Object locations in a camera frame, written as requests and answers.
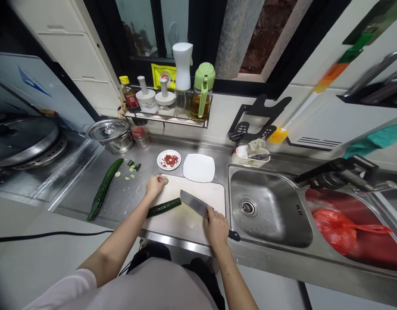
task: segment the green towel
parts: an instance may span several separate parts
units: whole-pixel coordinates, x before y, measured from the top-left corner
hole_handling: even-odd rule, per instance
[[[385,149],[395,142],[397,142],[397,124],[370,133],[364,139],[354,142],[346,150],[344,158],[349,158],[355,154],[365,157],[373,151]]]

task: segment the person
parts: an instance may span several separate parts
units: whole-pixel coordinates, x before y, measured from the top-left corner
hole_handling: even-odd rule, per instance
[[[102,245],[72,275],[25,309],[225,309],[211,269],[199,258],[184,266],[171,262],[169,250],[161,243],[148,243],[134,256],[127,274],[118,276],[165,182],[161,175],[153,176],[139,205]],[[258,309],[227,244],[227,219],[207,208],[206,231],[219,263],[229,309]]]

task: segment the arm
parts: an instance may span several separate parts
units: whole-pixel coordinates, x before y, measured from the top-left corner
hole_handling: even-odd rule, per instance
[[[211,207],[207,206],[207,210],[209,214],[208,238],[220,265],[228,308],[230,310],[258,310],[227,244],[227,219]]]
[[[157,174],[147,183],[147,193],[118,228],[78,269],[92,271],[98,287],[116,278],[147,217],[152,201],[163,189],[165,179]]]

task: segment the white jar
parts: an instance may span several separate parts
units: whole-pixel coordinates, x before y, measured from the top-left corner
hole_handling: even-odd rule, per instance
[[[159,82],[161,83],[161,92],[155,95],[155,101],[158,104],[158,114],[161,114],[162,118],[167,119],[175,115],[175,96],[167,91],[166,79],[161,78]]]
[[[155,92],[147,88],[145,77],[139,76],[138,81],[141,86],[141,90],[137,92],[136,97],[141,111],[156,114],[158,112],[158,105],[155,101]]]

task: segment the white sleeve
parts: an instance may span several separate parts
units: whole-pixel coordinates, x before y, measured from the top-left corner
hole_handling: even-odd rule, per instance
[[[89,269],[78,269],[72,275],[57,282],[23,310],[58,309],[96,288],[93,272]]]

